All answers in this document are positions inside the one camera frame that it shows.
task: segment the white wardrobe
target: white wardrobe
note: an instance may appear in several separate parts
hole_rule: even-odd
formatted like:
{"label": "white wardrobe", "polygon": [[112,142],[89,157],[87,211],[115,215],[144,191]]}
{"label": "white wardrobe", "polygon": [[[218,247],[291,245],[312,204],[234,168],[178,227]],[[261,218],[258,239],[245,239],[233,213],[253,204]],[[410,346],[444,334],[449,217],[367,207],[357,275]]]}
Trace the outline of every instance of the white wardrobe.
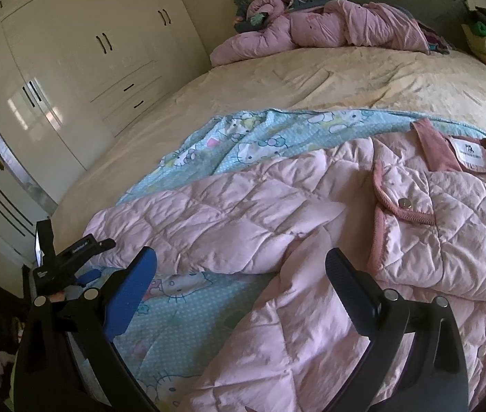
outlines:
{"label": "white wardrobe", "polygon": [[181,0],[0,0],[0,136],[56,203],[209,68]]}

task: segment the beige bedspread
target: beige bedspread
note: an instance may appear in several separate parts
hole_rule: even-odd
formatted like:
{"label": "beige bedspread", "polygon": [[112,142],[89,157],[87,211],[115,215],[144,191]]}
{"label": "beige bedspread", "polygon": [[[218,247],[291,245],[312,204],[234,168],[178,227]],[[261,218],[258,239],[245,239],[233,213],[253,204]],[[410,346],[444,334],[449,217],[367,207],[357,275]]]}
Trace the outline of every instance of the beige bedspread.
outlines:
{"label": "beige bedspread", "polygon": [[270,107],[414,110],[486,130],[486,66],[458,52],[347,47],[299,49],[215,68],[125,131],[68,190],[52,216],[55,248],[79,239],[96,212],[113,206],[212,116]]}

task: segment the snap button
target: snap button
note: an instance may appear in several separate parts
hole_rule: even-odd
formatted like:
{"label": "snap button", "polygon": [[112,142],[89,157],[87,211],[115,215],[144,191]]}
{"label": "snap button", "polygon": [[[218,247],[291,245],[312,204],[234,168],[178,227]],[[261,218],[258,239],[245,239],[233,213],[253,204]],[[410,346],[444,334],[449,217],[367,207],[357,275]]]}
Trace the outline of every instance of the snap button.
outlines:
{"label": "snap button", "polygon": [[486,345],[480,345],[477,348],[477,357],[484,357],[486,354]]}
{"label": "snap button", "polygon": [[400,198],[397,203],[399,204],[399,207],[401,207],[401,209],[411,208],[411,200],[409,200],[408,198]]}

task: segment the pink cloth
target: pink cloth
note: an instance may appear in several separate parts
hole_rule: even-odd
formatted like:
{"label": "pink cloth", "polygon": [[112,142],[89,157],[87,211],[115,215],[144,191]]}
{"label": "pink cloth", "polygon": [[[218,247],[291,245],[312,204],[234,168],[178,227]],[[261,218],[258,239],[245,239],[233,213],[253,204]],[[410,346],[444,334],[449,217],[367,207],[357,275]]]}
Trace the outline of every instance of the pink cloth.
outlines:
{"label": "pink cloth", "polygon": [[[368,345],[325,275],[335,246],[407,299],[449,299],[474,407],[486,393],[486,167],[457,158],[455,139],[421,119],[407,133],[271,159],[97,213],[85,234],[117,247],[93,264],[126,267],[146,245],[160,274],[279,272],[179,410],[323,410]],[[486,139],[469,144],[486,162]],[[410,344],[376,400],[393,392]]]}
{"label": "pink cloth", "polygon": [[[349,44],[426,54],[430,51],[417,21],[383,3],[360,6],[347,0],[332,0],[321,14],[294,12],[286,15],[284,10],[281,0],[254,0],[247,17],[268,12],[269,25],[260,32],[235,35],[217,46],[211,54],[212,65],[264,57],[297,46],[337,48]],[[290,19],[289,26],[280,20],[286,18]]]}
{"label": "pink cloth", "polygon": [[285,13],[285,3],[282,0],[253,0],[248,6],[247,18],[250,19],[250,17],[260,12],[267,12],[266,23],[271,23]]}

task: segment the drawer handle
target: drawer handle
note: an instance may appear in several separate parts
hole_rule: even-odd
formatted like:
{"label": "drawer handle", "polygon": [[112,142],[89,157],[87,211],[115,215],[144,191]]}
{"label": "drawer handle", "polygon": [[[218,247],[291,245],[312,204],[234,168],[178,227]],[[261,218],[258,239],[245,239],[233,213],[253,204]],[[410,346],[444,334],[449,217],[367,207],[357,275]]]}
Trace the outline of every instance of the drawer handle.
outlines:
{"label": "drawer handle", "polygon": [[107,41],[107,44],[109,45],[109,50],[110,51],[113,51],[113,47],[111,46],[111,42],[107,38],[107,35],[105,35],[103,32],[102,32],[102,35],[105,37],[105,40]]}
{"label": "drawer handle", "polygon": [[168,13],[166,10],[164,10],[164,9],[163,9],[162,11],[163,11],[163,12],[165,13],[165,15],[167,16],[167,19],[169,20],[169,24],[172,24],[172,20],[170,19],[170,15],[169,15],[169,13]]}
{"label": "drawer handle", "polygon": [[38,101],[39,102],[42,102],[42,99],[41,97],[39,96],[37,90],[35,89],[35,87],[33,86],[33,82],[29,81],[29,85],[30,87],[33,89],[33,92],[35,93],[35,96],[37,97]]}
{"label": "drawer handle", "polygon": [[96,38],[98,39],[98,41],[100,42],[100,46],[102,47],[102,49],[104,50],[104,54],[107,54],[107,51],[105,50],[105,46],[104,44],[102,43],[102,39],[99,38],[97,35],[96,35]]}
{"label": "drawer handle", "polygon": [[29,102],[31,102],[31,105],[33,106],[33,108],[35,108],[35,104],[33,103],[33,100],[29,97],[27,90],[25,89],[25,87],[22,87],[22,88],[24,89],[24,93],[27,96],[27,98],[29,99]]}
{"label": "drawer handle", "polygon": [[157,11],[159,13],[159,15],[161,16],[162,18],[162,22],[165,24],[165,26],[167,25],[167,20],[165,20],[165,16],[162,14],[161,11]]}

